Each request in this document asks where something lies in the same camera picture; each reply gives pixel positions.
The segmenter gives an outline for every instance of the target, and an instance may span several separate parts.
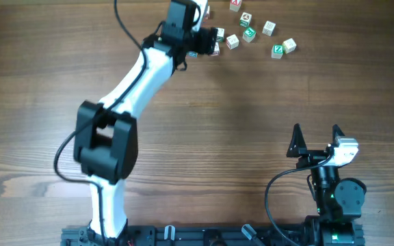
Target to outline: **block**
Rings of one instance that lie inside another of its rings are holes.
[[[288,40],[285,40],[282,45],[284,46],[284,51],[286,54],[294,51],[296,49],[296,44],[293,40],[293,38],[290,38]]]
[[[206,11],[205,14],[205,20],[209,20],[211,14],[211,6],[208,5],[208,10]]]
[[[272,58],[280,59],[284,55],[284,48],[282,45],[275,44],[272,48]]]
[[[251,27],[247,27],[247,29],[243,33],[243,39],[247,42],[251,42],[256,35],[257,35],[257,31],[255,31]]]
[[[267,36],[271,36],[275,27],[276,27],[276,24],[274,24],[273,22],[267,21],[264,25],[263,33]]]
[[[250,21],[252,21],[252,15],[244,12],[239,19],[239,25],[242,27],[248,27],[250,25]]]
[[[242,0],[231,0],[231,10],[238,12],[241,7]]]
[[[190,52],[188,52],[188,56],[197,57],[197,52],[190,51]]]
[[[224,29],[223,28],[217,28],[217,42],[223,42],[224,41]]]
[[[213,49],[213,53],[211,55],[219,55],[220,54],[220,46],[218,45],[218,43],[215,43],[215,47]]]
[[[232,36],[227,37],[226,44],[227,44],[227,47],[229,47],[229,49],[235,49],[239,45],[239,40],[238,40],[237,36],[235,34],[233,34]]]

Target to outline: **wooden tabletop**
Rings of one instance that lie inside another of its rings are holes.
[[[394,245],[394,1],[210,1],[205,27],[236,34],[238,48],[188,58],[151,100],[139,122],[140,155],[125,208],[133,225],[268,223],[264,190],[295,167],[285,157],[295,123],[311,149],[331,141],[332,125],[360,151],[340,169],[368,188],[368,245]],[[166,17],[168,1],[120,4],[142,40]],[[257,37],[239,26],[252,14]],[[272,37],[261,30],[276,23]],[[271,58],[293,38],[297,49]],[[85,185],[53,172],[57,147],[75,127],[78,106],[110,92],[138,50],[112,4],[0,6],[0,245],[57,245],[60,230],[92,218]],[[81,177],[72,143],[61,170]],[[279,223],[316,215],[308,172],[281,178],[270,194]]]

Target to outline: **wood surface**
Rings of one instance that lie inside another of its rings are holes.
[[[333,124],[360,152],[342,178],[368,187],[368,245],[394,245],[394,1],[244,1],[258,31],[242,40],[241,13],[211,1],[206,27],[240,38],[237,49],[188,59],[138,122],[140,155],[127,182],[133,225],[266,224],[263,193],[285,158],[295,123],[309,148],[331,141]],[[142,40],[168,1],[120,4]],[[266,21],[274,35],[261,33]],[[273,44],[296,51],[272,59]],[[52,160],[74,129],[78,106],[98,101],[126,75],[138,50],[112,4],[0,6],[0,245],[58,245],[60,230],[92,218],[89,190],[62,182]],[[61,158],[81,177],[72,143]],[[270,207],[279,223],[315,215],[308,172],[278,180]]]

